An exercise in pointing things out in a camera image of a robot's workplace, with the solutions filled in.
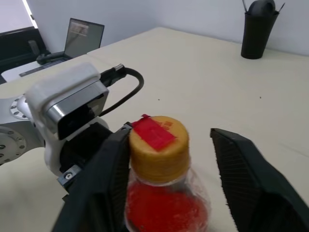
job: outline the wall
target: wall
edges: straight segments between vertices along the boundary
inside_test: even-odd
[[[27,0],[51,52],[63,51],[69,19],[105,25],[101,46],[155,27],[147,0]]]
[[[286,0],[275,0],[277,8]],[[247,7],[253,0],[246,0]],[[241,0],[28,0],[45,43],[52,52],[64,49],[70,17],[106,25],[108,45],[156,25],[241,42]],[[309,55],[308,0],[287,1],[268,47]]]
[[[0,33],[32,26],[22,0],[0,0]]]

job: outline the black cable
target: black cable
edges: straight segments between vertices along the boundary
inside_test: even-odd
[[[126,95],[124,98],[122,98],[119,102],[115,103],[110,108],[103,110],[102,113],[99,115],[100,117],[108,114],[110,111],[113,111],[114,109],[116,109],[117,107],[119,107],[120,105],[125,103],[127,100],[132,98],[135,94],[137,94],[141,90],[141,88],[143,88],[143,86],[144,86],[143,76],[138,71],[136,71],[134,69],[130,69],[130,68],[124,68],[124,69],[125,69],[127,75],[134,76],[134,77],[136,77],[136,79],[138,79],[139,85],[132,92],[130,92],[128,95]]]

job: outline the white table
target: white table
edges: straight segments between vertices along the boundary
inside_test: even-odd
[[[10,82],[10,81],[17,80],[17,79],[21,78],[20,77],[21,73],[24,73],[24,72],[27,72],[29,70],[38,68],[40,66],[41,65],[38,62],[34,61],[34,62],[31,62],[31,63],[28,63],[28,64],[18,66],[16,68],[4,71],[1,75],[6,82]]]
[[[266,50],[262,59],[248,60],[240,51],[240,44],[156,28],[88,53],[145,78],[130,103],[105,116],[109,124],[120,124],[123,114],[129,121],[149,114],[174,117],[188,128],[193,167],[209,191],[216,232],[237,230],[221,190],[210,128],[253,140],[309,204],[309,58]],[[110,99],[133,86],[126,79],[116,83]]]
[[[234,131],[254,141],[309,203],[309,58],[266,51],[260,60],[240,57],[240,45],[169,29],[154,29],[0,86],[0,97],[23,93],[46,75],[89,61],[99,72],[117,63],[141,72],[144,88],[104,116],[115,131],[140,115],[179,119],[190,132],[193,167],[212,204],[210,232],[237,231],[221,189],[210,128]],[[107,106],[137,84],[125,78],[110,87]],[[49,231],[65,191],[31,151],[1,166],[0,229]]]

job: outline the pen holder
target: pen holder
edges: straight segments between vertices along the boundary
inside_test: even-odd
[[[252,16],[245,13],[245,30],[243,34],[241,56],[246,59],[259,59],[263,56],[269,35],[279,12],[273,16]]]

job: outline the bottle cap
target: bottle cap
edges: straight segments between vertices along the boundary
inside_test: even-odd
[[[142,127],[135,128],[133,124],[129,142],[131,166],[135,174],[145,181],[156,184],[170,182],[181,177],[187,172],[190,165],[189,135],[186,128],[181,122],[171,117],[153,116],[148,120],[156,122],[174,138],[165,147],[154,148],[150,145],[153,143],[147,143],[143,134],[149,137],[149,134],[158,136],[162,133],[159,131],[156,133],[154,130],[149,131],[149,127],[145,127],[145,131],[142,131]]]

